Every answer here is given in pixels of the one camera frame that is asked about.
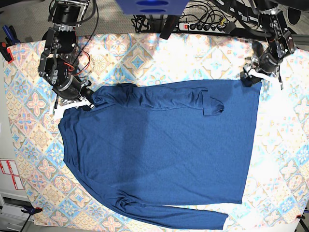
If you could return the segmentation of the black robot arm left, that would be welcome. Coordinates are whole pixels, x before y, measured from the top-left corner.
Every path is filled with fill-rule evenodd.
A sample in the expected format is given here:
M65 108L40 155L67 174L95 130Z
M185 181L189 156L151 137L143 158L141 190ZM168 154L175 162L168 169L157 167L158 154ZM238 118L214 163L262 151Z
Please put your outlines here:
M255 5L249 1L254 14L258 16L258 26L262 30L250 33L266 38L268 47L263 48L259 42L253 42L253 56L251 61L243 66L241 81L244 86L251 87L261 80L279 82L283 89L280 66L285 57L295 52L292 34L288 29L282 10L276 3L267 0Z

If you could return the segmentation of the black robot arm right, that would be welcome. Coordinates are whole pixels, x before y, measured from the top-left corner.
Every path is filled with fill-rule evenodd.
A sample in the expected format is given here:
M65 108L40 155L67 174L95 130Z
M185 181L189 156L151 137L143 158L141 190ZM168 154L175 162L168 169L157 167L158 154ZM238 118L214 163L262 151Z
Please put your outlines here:
M90 16L85 18L90 4L91 15L94 15L97 11L94 0L54 0L49 6L48 21L53 25L43 37L45 46L38 73L56 94L56 101L50 109L55 119L61 119L70 108L82 107L87 111L94 108L91 82L79 77L85 68L78 68L77 59L84 50L74 54L77 49L76 29L91 19Z

